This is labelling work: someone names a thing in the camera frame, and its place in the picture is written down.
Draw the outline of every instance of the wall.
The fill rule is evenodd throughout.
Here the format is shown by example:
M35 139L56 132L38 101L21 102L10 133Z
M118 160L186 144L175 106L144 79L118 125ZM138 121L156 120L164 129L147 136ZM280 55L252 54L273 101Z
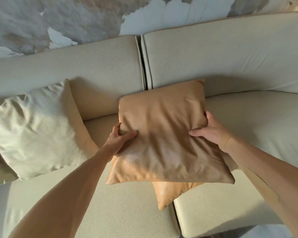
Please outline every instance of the wall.
M0 0L0 59L296 8L298 0Z

